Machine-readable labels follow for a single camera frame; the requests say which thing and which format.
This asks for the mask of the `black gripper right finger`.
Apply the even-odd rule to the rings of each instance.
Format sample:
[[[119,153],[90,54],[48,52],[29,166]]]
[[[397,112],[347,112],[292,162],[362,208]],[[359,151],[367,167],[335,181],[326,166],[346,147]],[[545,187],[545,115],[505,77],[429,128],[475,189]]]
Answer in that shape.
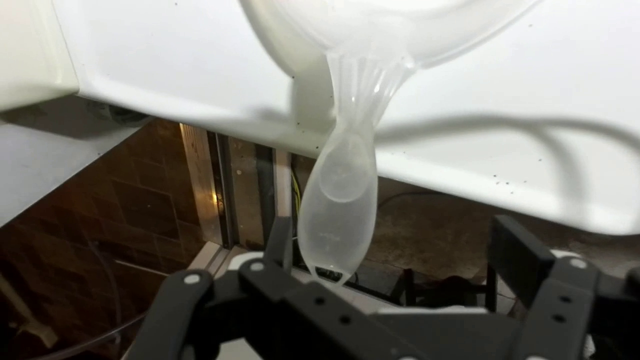
[[[497,305],[497,280],[530,305],[556,255],[511,215],[496,215],[486,249],[486,308]]]

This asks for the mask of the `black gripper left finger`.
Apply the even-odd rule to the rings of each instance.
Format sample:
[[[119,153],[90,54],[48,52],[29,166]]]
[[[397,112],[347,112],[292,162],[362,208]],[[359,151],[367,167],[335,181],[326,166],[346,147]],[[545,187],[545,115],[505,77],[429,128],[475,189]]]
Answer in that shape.
[[[264,257],[282,268],[292,266],[292,219],[289,217],[273,219],[266,240]]]

